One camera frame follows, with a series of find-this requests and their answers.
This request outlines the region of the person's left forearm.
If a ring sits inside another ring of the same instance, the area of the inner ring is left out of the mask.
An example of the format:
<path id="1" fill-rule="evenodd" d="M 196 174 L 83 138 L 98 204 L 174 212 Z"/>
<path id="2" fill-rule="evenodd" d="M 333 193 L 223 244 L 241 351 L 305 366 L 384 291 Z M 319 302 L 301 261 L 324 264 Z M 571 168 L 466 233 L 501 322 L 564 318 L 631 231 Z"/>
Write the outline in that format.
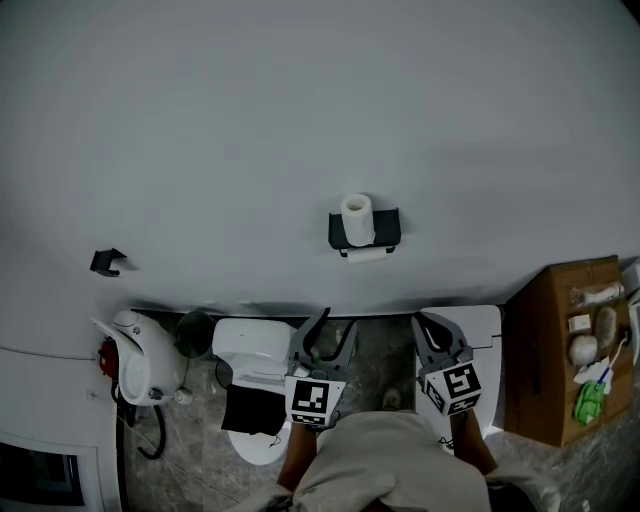
<path id="1" fill-rule="evenodd" d="M 317 435 L 306 425 L 294 423 L 277 484 L 293 492 L 317 454 Z"/>

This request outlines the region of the red device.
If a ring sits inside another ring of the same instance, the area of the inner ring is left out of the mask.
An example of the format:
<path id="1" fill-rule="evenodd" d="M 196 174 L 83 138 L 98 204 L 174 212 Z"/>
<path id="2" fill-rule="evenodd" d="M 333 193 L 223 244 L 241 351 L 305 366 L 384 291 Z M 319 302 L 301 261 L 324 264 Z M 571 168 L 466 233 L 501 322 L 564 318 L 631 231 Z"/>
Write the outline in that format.
<path id="1" fill-rule="evenodd" d="M 106 339 L 99 351 L 99 367 L 104 375 L 115 379 L 119 374 L 119 356 L 114 340 Z"/>

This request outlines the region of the black wall paper holder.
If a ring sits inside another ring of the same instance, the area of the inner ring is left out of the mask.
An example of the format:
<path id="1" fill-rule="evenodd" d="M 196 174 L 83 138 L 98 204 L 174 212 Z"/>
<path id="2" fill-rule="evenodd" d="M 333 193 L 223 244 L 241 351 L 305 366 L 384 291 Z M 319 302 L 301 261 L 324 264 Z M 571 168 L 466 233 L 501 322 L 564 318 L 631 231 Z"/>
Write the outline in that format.
<path id="1" fill-rule="evenodd" d="M 340 214 L 330 214 L 328 221 L 328 243 L 330 247 L 346 258 L 349 251 L 365 249 L 383 249 L 386 255 L 395 252 L 402 238 L 399 209 L 374 210 L 374 240 L 372 243 L 357 247 L 351 245 L 346 237 Z"/>

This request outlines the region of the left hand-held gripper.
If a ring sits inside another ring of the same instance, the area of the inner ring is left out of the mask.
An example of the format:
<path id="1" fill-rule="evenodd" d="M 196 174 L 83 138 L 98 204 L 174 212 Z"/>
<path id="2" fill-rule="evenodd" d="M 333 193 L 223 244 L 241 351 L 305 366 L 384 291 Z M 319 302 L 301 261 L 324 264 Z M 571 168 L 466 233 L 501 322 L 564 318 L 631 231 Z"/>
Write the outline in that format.
<path id="1" fill-rule="evenodd" d="M 293 334 L 289 346 L 289 361 L 313 364 L 312 349 L 329 317 L 330 308 L 313 314 Z M 295 366 L 285 377 L 285 407 L 287 419 L 315 429 L 334 426 L 336 408 L 346 388 L 344 380 L 333 380 L 326 373 L 346 373 L 356 344 L 357 322 L 351 321 L 342 334 L 333 355 L 320 358 L 321 370 Z"/>

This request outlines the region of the person's right forearm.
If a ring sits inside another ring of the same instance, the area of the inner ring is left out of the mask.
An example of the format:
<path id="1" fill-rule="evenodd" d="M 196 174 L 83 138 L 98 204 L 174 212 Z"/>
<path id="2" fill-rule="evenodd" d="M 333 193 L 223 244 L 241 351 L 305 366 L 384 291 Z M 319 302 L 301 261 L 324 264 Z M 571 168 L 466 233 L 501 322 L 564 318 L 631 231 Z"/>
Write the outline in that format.
<path id="1" fill-rule="evenodd" d="M 453 434 L 454 455 L 487 475 L 497 468 L 479 427 L 473 410 L 449 417 Z"/>

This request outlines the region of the person's beige clothing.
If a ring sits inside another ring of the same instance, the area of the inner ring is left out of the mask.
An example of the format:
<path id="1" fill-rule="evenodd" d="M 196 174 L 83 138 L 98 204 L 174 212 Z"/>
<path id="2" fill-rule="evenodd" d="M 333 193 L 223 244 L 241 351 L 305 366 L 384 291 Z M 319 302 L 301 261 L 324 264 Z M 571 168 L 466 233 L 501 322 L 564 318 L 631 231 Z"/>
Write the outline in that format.
<path id="1" fill-rule="evenodd" d="M 235 512 L 560 512 L 553 482 L 497 462 L 483 475 L 410 411 L 352 414 L 316 435 L 316 457 L 293 492 L 276 481 Z"/>

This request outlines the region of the black cloth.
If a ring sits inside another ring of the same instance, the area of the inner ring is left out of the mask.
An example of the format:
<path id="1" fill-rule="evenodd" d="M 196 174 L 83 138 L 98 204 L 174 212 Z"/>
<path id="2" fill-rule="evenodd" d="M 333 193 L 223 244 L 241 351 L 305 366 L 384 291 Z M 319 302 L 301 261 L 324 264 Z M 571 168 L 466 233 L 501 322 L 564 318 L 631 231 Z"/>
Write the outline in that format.
<path id="1" fill-rule="evenodd" d="M 226 431 L 275 436 L 286 420 L 285 396 L 230 384 L 221 428 Z"/>

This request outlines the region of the blue and white brush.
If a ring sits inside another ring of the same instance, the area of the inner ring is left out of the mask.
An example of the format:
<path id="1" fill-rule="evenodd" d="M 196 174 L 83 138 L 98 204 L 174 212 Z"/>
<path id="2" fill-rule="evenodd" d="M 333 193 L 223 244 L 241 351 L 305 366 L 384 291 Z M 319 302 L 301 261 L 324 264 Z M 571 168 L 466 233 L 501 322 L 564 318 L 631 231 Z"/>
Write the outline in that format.
<path id="1" fill-rule="evenodd" d="M 617 359 L 618 359 L 618 357 L 619 357 L 619 355 L 620 355 L 620 353 L 622 351 L 622 348 L 624 346 L 628 345 L 629 342 L 630 342 L 629 334 L 626 333 L 625 336 L 621 339 L 621 341 L 620 341 L 620 343 L 619 343 L 619 345 L 618 345 L 618 347 L 617 347 L 617 349 L 615 351 L 615 354 L 613 355 L 613 357 L 609 361 L 606 369 L 604 370 L 604 372 L 600 376 L 599 380 L 597 381 L 596 388 L 600 388 L 600 387 L 602 387 L 604 385 L 604 381 L 605 381 L 606 377 L 608 376 L 608 374 L 612 371 L 612 368 L 615 365 L 615 363 L 616 363 L 616 361 L 617 361 Z"/>

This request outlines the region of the white crumpled tissue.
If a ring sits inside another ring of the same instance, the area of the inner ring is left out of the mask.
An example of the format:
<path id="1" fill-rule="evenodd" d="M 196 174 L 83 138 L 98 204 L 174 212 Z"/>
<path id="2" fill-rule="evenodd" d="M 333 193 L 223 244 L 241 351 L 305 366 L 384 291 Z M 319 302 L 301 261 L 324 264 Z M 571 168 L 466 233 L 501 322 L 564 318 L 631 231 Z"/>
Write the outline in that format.
<path id="1" fill-rule="evenodd" d="M 574 382 L 584 384 L 589 381 L 598 382 L 609 367 L 610 358 L 605 357 L 587 366 L 582 366 L 574 377 Z"/>

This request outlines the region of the green cloth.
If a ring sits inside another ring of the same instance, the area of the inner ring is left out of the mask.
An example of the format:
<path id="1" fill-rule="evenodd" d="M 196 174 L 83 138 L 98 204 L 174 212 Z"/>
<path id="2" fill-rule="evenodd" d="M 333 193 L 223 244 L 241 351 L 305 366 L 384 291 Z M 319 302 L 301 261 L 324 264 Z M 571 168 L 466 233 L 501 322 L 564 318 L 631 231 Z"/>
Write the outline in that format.
<path id="1" fill-rule="evenodd" d="M 596 381 L 588 381 L 582 386 L 573 414 L 579 424 L 586 426 L 601 415 L 604 391 L 605 385 Z"/>

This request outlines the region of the brown furry brush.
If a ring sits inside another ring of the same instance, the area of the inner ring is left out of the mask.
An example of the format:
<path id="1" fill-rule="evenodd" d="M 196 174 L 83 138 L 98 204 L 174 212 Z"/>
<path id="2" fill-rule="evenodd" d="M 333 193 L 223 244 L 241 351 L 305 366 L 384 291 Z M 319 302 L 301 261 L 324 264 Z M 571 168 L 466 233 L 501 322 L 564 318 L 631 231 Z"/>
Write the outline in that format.
<path id="1" fill-rule="evenodd" d="M 594 336 L 599 349 L 611 346 L 617 339 L 617 313 L 612 307 L 605 306 L 597 312 Z"/>

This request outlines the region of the white round sponge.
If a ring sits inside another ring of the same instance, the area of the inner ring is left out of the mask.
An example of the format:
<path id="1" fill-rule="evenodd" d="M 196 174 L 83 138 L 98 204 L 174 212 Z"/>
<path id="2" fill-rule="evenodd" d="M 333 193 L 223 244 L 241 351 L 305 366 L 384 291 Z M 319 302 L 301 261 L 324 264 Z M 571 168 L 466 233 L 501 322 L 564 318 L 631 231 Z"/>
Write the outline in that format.
<path id="1" fill-rule="evenodd" d="M 596 359 L 598 350 L 598 340 L 595 336 L 578 335 L 570 343 L 568 357 L 574 366 L 585 366 Z"/>

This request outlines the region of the wrapped long package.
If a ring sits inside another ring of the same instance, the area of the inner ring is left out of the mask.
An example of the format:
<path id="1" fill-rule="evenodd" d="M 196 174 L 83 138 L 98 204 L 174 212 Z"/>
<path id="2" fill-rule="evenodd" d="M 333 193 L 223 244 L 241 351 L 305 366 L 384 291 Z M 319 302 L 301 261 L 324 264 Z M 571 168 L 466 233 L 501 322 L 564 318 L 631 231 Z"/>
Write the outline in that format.
<path id="1" fill-rule="evenodd" d="M 625 288 L 619 281 L 600 285 L 573 288 L 570 292 L 575 307 L 587 307 L 605 304 L 623 296 Z"/>

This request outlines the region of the white toilet with closed lid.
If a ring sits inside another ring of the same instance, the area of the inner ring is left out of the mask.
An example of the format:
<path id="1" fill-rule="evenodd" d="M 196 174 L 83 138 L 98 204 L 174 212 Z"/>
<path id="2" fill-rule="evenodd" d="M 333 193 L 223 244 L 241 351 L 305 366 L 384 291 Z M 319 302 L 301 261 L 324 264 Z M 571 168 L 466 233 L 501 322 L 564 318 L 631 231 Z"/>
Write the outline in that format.
<path id="1" fill-rule="evenodd" d="M 481 363 L 483 394 L 473 410 L 482 436 L 495 431 L 492 426 L 498 405 L 501 362 L 502 333 L 500 311 L 496 306 L 430 307 L 418 312 L 436 313 L 460 326 L 468 345 L 473 349 L 473 358 Z M 416 352 L 416 397 L 415 412 L 418 413 L 418 355 Z M 445 444 L 452 438 L 450 416 L 422 416 L 433 427 L 436 439 Z"/>

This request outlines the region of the white toilet with open lid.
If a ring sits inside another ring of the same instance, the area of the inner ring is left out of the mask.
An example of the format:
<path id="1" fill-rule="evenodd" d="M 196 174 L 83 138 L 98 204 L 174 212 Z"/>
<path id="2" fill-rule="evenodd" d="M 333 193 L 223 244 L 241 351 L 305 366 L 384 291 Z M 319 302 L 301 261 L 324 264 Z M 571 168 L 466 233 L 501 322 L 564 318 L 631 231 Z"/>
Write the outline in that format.
<path id="1" fill-rule="evenodd" d="M 289 345 L 295 329 L 285 322 L 246 318 L 220 320 L 212 352 L 231 370 L 230 384 L 285 396 Z M 247 462 L 265 466 L 286 451 L 291 423 L 286 419 L 275 436 L 226 431 L 236 452 Z"/>

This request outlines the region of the brown cardboard box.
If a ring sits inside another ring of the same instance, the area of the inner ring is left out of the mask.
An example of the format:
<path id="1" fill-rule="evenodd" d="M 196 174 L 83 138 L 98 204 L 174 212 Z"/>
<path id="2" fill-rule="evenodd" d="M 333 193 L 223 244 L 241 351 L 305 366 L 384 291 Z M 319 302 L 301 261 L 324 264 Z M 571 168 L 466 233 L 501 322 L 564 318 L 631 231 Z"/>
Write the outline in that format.
<path id="1" fill-rule="evenodd" d="M 575 294 L 584 288 L 601 291 L 622 280 L 615 256 L 550 265 L 541 270 L 504 308 L 506 431 L 562 447 L 613 421 L 633 402 L 633 354 L 617 342 L 599 349 L 598 358 L 616 360 L 609 375 L 611 390 L 600 416 L 587 425 L 574 418 L 581 386 L 569 359 L 574 338 L 571 318 L 594 320 L 599 306 L 578 307 Z"/>

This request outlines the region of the dark mesh waste bin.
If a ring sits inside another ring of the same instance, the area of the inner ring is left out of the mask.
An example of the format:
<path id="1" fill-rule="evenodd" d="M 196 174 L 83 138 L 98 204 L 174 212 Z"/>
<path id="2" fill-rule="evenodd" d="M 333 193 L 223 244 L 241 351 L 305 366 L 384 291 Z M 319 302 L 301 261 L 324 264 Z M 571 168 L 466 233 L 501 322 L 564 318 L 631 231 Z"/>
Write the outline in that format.
<path id="1" fill-rule="evenodd" d="M 203 311 L 191 311 L 177 323 L 174 346 L 188 359 L 206 357 L 211 352 L 215 323 Z"/>

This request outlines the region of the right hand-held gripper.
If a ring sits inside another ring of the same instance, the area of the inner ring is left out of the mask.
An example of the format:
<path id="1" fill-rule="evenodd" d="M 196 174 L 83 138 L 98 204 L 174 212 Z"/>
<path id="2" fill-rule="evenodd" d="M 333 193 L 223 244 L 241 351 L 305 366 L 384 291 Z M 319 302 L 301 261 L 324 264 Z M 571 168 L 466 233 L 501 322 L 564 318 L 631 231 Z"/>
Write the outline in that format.
<path id="1" fill-rule="evenodd" d="M 451 416 L 474 408 L 483 394 L 481 363 L 458 324 L 416 312 L 411 326 L 418 355 L 418 413 Z"/>

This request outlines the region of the small black wall bracket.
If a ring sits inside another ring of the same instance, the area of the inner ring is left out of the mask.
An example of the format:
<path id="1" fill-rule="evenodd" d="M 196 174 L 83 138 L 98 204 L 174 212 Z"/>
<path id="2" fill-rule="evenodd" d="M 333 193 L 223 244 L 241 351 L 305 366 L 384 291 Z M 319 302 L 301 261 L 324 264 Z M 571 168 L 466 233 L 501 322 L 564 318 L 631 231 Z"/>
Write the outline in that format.
<path id="1" fill-rule="evenodd" d="M 114 261 L 125 260 L 126 258 L 125 254 L 115 248 L 96 251 L 90 264 L 90 271 L 104 277 L 119 277 L 120 271 L 112 269 L 111 266 Z"/>

